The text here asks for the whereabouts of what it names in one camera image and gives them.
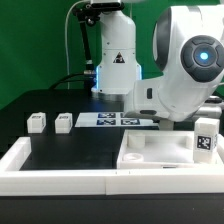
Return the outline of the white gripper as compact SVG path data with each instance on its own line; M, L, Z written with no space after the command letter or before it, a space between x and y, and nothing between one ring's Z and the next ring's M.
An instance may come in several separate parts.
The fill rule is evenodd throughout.
M163 112L159 108L152 108L144 104L135 104L133 101L126 101L124 103L125 118L160 119L162 116Z

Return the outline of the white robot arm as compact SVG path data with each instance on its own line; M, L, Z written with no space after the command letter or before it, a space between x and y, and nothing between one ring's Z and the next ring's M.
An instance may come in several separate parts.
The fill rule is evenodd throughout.
M151 79L136 61L136 27L122 13L122 0L90 0L90 6L100 13L102 37L92 94L122 100L126 117L183 121L224 77L224 4L171 6L161 14L152 46L162 75Z

